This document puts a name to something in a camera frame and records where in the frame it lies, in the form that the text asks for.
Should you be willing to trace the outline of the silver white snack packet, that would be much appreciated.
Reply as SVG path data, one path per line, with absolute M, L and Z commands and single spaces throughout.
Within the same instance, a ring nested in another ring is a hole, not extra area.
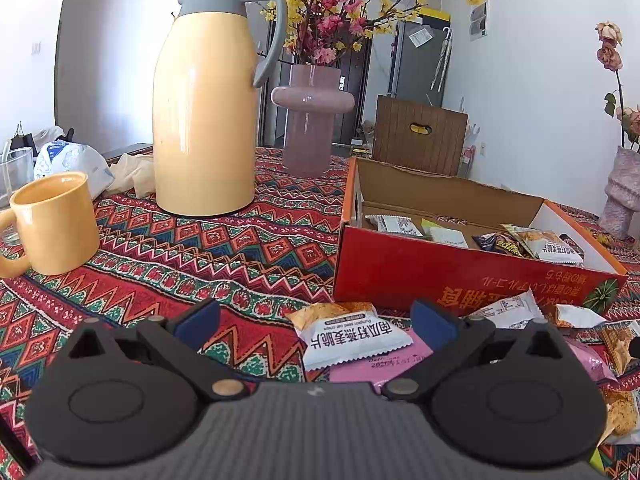
M 550 318 L 556 327 L 589 330 L 606 322 L 597 312 L 572 304 L 556 304 L 548 314 L 538 306 L 531 289 L 518 296 L 500 299 L 466 317 L 470 321 L 488 320 L 497 328 L 520 330 L 535 318 Z

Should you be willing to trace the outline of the pink snack packet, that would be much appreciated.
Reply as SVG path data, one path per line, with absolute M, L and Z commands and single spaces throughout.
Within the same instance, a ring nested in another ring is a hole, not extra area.
M 433 353 L 433 350 L 412 328 L 409 328 L 406 334 L 411 338 L 412 344 L 380 356 L 332 366 L 329 381 L 370 382 L 373 389 L 380 393 L 386 382 L 401 375 Z

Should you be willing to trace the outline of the white oat crisp packet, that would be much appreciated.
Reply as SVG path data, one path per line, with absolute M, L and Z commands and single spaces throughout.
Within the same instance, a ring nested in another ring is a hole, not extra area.
M 412 219 L 392 214 L 370 214 L 366 217 L 372 226 L 381 233 L 420 238 L 423 233 L 413 223 Z

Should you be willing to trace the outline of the small cracker packet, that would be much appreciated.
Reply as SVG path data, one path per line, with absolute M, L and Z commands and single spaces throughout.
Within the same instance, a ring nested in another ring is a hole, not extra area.
M 551 231 L 513 224 L 504 224 L 503 227 L 540 261 L 568 266 L 581 266 L 584 263 L 582 256 L 572 246 Z
M 605 323 L 599 327 L 599 333 L 612 359 L 615 375 L 622 376 L 636 360 L 630 353 L 630 345 L 639 337 L 639 323 L 636 320 Z

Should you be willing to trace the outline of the small pink packet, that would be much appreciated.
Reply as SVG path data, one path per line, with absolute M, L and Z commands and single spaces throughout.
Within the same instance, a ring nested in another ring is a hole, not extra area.
M 574 356 L 582 363 L 582 366 L 594 382 L 599 385 L 618 385 L 618 379 L 597 352 L 586 344 L 572 338 L 565 337 L 565 342 L 572 349 Z

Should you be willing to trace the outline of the green snack packet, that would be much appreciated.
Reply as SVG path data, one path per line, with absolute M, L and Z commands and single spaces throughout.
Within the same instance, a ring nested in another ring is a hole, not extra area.
M 461 231 L 445 228 L 434 221 L 423 218 L 421 220 L 421 229 L 424 236 L 434 243 L 457 247 L 468 248 L 464 234 Z

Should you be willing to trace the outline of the orange cracker packet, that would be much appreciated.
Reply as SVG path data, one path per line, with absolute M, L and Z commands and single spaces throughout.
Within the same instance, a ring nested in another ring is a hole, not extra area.
M 639 391 L 606 389 L 601 394 L 608 409 L 601 443 L 639 443 Z

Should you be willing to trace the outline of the patterned red tablecloth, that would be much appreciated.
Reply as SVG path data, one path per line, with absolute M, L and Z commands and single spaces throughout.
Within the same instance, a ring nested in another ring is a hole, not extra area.
M 350 159 L 332 159 L 315 179 L 289 176 L 281 153 L 257 153 L 254 202 L 205 219 L 168 214 L 126 191 L 94 206 L 101 245 L 79 269 L 27 272 L 1 284 L 1 474 L 16 478 L 37 463 L 25 408 L 32 388 L 72 331 L 87 318 L 117 328 L 151 315 L 174 318 L 215 299 L 218 330 L 206 356 L 250 379 L 322 382 L 329 370 L 303 364 L 304 345 L 287 314 L 335 300 L 334 273 Z M 559 206 L 627 271 L 605 313 L 638 320 L 639 255 L 603 232 L 593 214 Z

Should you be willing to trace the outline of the red cardboard box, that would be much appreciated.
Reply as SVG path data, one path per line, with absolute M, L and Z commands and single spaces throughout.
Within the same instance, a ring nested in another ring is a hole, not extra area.
M 432 220 L 463 234 L 463 247 L 424 236 L 378 232 L 375 214 Z M 507 224 L 567 235 L 584 253 L 581 266 L 484 252 L 474 238 Z M 582 226 L 537 196 L 455 177 L 427 174 L 354 157 L 349 162 L 338 238 L 333 297 L 408 310 L 426 299 L 466 315 L 531 290 L 548 310 L 556 304 L 605 313 L 627 281 L 627 271 Z

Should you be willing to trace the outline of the yellow ceramic mug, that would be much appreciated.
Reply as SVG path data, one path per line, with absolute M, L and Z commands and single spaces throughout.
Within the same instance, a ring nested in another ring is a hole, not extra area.
M 24 255 L 1 259 L 2 278 L 29 269 L 58 275 L 83 266 L 100 247 L 88 176 L 66 171 L 24 185 L 1 213 L 2 229 L 9 226 L 17 230 Z

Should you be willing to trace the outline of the brown wooden chair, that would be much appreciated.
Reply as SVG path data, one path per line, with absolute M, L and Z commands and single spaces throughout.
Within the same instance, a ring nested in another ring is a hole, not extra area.
M 468 116 L 419 102 L 378 97 L 372 158 L 431 174 L 455 176 Z

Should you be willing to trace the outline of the white plastic bag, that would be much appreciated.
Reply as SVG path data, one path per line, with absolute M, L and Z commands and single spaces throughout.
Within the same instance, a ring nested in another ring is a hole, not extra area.
M 115 180 L 105 158 L 91 146 L 66 141 L 44 144 L 35 162 L 35 178 L 67 171 L 87 175 L 89 192 L 94 200 Z

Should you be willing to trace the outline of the clear glass cup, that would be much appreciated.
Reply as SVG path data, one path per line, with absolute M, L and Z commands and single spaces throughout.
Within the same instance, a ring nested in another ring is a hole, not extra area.
M 34 180 L 34 158 L 31 148 L 17 148 L 8 151 L 1 162 L 0 207 L 10 206 L 11 196 Z

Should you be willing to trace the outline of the yellow thermos jug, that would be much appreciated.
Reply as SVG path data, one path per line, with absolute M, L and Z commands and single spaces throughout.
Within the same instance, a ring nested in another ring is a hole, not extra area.
M 258 90 L 278 62 L 285 0 L 178 0 L 160 51 L 152 127 L 157 205 L 183 217 L 254 200 Z

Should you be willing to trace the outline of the dried pink roses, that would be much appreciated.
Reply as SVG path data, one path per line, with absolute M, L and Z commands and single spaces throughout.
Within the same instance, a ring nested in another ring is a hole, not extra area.
M 620 26 L 611 22 L 599 22 L 594 28 L 600 41 L 597 59 L 602 67 L 615 75 L 616 87 L 603 98 L 603 111 L 609 118 L 620 124 L 620 146 L 639 151 L 639 105 L 631 106 L 624 96 L 624 86 L 620 72 L 623 59 L 620 47 L 623 44 L 623 32 Z

